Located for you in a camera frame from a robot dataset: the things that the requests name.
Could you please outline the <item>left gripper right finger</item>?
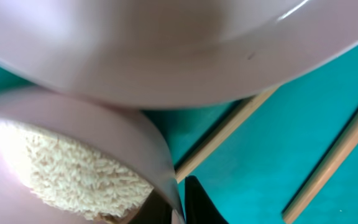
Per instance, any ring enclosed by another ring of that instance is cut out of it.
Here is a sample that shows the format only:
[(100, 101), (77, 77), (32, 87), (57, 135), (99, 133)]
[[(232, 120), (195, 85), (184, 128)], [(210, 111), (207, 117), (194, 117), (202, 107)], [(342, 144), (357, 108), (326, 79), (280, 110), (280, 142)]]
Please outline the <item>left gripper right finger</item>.
[(185, 212), (187, 224), (228, 224), (193, 175), (185, 178)]

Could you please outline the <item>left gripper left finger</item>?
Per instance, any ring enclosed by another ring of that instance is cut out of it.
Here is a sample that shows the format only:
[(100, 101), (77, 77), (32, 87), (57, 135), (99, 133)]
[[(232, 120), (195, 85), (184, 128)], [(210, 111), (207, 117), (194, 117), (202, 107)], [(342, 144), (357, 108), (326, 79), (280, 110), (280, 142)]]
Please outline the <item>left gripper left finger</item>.
[(153, 190), (129, 224), (171, 224), (172, 208)]

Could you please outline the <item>wooden chopstick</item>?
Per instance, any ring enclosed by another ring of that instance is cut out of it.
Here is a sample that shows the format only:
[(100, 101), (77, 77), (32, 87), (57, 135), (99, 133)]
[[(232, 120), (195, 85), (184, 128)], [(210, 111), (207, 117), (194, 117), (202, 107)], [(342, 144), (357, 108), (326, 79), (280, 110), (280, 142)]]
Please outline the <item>wooden chopstick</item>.
[(284, 209), (282, 218), (285, 223), (293, 223), (301, 215), (357, 145), (358, 110), (288, 207)]
[(241, 100), (238, 105), (212, 130), (176, 170), (176, 181), (179, 184), (208, 158), (244, 121), (246, 121), (267, 99), (280, 87), (268, 90)]

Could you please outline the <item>pink bowl with rice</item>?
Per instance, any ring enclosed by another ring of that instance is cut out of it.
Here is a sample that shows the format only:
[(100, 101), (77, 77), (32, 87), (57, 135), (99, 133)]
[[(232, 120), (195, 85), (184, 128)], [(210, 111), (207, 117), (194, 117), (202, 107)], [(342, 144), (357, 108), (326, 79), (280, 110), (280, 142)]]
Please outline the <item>pink bowl with rice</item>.
[(0, 94), (0, 224), (129, 223), (153, 190), (183, 223), (167, 143), (140, 111)]

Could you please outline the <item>pink plate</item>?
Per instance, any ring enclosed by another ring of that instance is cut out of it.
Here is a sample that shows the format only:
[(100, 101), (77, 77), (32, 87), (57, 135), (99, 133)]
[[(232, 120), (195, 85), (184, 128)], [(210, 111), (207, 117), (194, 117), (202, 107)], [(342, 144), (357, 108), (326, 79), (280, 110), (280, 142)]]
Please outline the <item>pink plate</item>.
[(0, 67), (139, 108), (245, 98), (357, 44), (358, 0), (0, 0)]

